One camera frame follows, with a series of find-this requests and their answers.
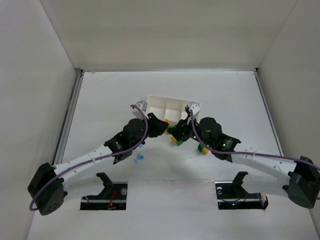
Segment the yellow lego brick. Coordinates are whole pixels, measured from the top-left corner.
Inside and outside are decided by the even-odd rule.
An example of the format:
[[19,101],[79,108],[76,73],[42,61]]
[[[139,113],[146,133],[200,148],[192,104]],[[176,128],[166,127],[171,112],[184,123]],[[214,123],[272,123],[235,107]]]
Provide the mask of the yellow lego brick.
[[168,119],[164,119],[163,121],[167,124],[167,128],[168,128],[170,126],[169,120]]

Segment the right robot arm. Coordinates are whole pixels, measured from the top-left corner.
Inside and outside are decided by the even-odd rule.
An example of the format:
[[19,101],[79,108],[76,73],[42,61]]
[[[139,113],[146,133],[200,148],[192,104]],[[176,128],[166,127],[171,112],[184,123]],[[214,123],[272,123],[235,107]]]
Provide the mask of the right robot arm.
[[320,193],[320,171],[308,157],[290,160],[283,156],[258,153],[237,138],[226,135],[212,117],[197,122],[187,117],[167,128],[177,145],[193,139],[198,150],[211,152],[217,159],[244,165],[264,173],[255,176],[240,171],[233,180],[217,181],[219,209],[266,209],[267,194],[288,198],[294,204],[312,209]]

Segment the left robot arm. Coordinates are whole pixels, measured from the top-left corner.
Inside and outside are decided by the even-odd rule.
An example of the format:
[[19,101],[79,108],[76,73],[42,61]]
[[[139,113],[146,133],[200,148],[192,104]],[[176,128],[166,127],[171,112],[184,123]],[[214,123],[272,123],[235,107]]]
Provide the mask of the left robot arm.
[[56,165],[43,163],[27,187],[32,198],[30,211],[46,216],[64,202],[84,196],[108,195],[113,182],[105,170],[130,157],[147,138],[163,135],[168,126],[167,121],[153,113],[142,115],[142,118],[131,119],[122,131],[81,157]]

